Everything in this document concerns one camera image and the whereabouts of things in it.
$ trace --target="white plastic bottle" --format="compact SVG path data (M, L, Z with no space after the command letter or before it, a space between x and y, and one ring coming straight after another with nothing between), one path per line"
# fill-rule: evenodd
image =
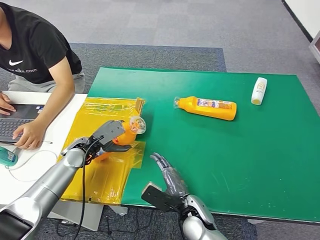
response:
M254 105L261 105L266 87L267 80L266 78L258 77L254 84L251 102Z

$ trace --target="teal device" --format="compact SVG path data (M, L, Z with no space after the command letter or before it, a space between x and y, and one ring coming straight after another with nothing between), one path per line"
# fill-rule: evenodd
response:
M0 146L0 164L12 167L18 161L18 156L6 148Z

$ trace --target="orange plastic bottle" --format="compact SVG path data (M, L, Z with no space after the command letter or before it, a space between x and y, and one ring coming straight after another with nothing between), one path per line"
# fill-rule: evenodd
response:
M122 122L125 133L114 138L112 142L117 145L131 145L136 140L137 134L146 132L146 122L140 116L133 116L129 122Z
M237 112L237 104L232 101L220 101L189 96L175 97L174 108L186 110L188 113L232 121Z

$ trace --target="bottle cap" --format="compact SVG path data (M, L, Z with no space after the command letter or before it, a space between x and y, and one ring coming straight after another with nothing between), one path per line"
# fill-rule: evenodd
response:
M176 96L174 100L173 100L173 107L175 109L178 109L179 108L179 101L180 100L180 97Z
M130 129L135 134L143 134L146 132L147 125L140 116L133 116L130 119Z

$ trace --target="yellow plastic bag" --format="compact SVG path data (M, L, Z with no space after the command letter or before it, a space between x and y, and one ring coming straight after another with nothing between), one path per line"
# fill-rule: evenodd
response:
M129 121L140 116L144 101L122 98L88 97L76 114L63 149L75 139L90 137L109 120ZM131 168L140 168L145 142L135 141L128 152L112 152L106 157L94 159L85 167L85 199L87 202L120 204ZM82 169L78 170L62 200L82 201Z

